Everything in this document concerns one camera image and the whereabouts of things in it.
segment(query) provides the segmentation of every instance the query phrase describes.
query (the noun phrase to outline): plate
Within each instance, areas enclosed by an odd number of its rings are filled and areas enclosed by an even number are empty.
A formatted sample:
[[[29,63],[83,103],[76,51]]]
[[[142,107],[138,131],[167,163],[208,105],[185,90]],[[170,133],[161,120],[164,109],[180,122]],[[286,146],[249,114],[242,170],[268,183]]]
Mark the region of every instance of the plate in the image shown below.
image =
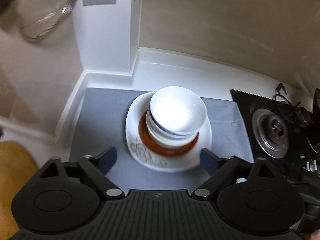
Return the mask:
[[[208,117],[199,130],[196,145],[183,156],[163,157],[149,150],[141,141],[139,121],[147,111],[153,94],[154,92],[149,92],[138,96],[129,108],[125,122],[125,135],[130,154],[138,163],[155,171],[181,172],[199,166],[201,149],[211,149],[212,146],[212,131]]]

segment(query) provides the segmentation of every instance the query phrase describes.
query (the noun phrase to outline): placemat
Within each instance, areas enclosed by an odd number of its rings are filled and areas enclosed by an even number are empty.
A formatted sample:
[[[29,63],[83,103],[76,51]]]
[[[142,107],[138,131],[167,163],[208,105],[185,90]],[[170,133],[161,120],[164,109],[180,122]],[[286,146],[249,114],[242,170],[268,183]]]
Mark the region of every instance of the placemat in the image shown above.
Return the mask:
[[[110,146],[118,150],[117,163],[107,174],[126,194],[130,189],[187,189],[192,192],[209,175],[201,167],[179,173],[150,170],[130,155],[125,139],[125,119],[134,99],[144,91],[88,88],[76,124],[70,161],[95,156]],[[202,98],[212,127],[212,151],[220,156],[236,155],[253,162],[244,121],[236,102]]]

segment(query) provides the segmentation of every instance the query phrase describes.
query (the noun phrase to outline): wooden cutting board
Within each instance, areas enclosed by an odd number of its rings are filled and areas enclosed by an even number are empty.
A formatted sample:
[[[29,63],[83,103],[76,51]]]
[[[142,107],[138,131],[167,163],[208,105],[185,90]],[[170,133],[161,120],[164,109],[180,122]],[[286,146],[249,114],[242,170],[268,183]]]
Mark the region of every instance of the wooden cutting board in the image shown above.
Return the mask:
[[[37,171],[24,147],[10,141],[0,142],[0,240],[7,240],[19,230],[11,213],[11,202]]]

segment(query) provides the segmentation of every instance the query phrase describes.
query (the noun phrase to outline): black glass cooktop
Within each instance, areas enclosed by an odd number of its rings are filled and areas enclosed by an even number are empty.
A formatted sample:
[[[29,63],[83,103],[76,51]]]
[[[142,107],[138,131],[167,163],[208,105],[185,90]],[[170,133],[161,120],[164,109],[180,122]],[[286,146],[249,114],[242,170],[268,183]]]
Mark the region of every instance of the black glass cooktop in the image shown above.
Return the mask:
[[[282,159],[270,157],[261,148],[255,138],[252,129],[252,115],[257,109],[264,108],[280,116],[275,101],[269,98],[264,98],[237,90],[230,90],[230,92],[233,100],[237,102],[241,115],[244,119],[244,124],[247,129],[254,158],[267,158],[279,169],[279,171],[285,173],[287,167],[286,164],[303,167],[306,166],[306,162],[310,162],[310,159],[315,156],[314,151],[311,149],[307,141],[304,130],[296,129],[292,124],[285,121],[289,138],[289,148],[287,154]]]

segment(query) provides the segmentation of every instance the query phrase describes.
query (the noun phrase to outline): bowl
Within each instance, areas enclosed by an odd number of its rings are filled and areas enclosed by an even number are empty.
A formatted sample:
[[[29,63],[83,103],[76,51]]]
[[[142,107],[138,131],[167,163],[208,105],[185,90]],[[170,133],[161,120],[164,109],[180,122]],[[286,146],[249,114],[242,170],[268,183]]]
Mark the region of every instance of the bowl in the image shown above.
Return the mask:
[[[148,118],[148,113],[146,116],[146,125],[148,129],[148,133],[151,139],[161,147],[167,149],[175,149],[183,147],[189,143],[191,143],[197,136],[197,132],[192,134],[191,136],[185,136],[184,138],[169,138],[158,132],[156,126],[150,122],[150,118]]]
[[[207,117],[207,108],[194,92],[183,87],[165,87],[151,98],[150,117],[161,130],[172,135],[197,133]]]

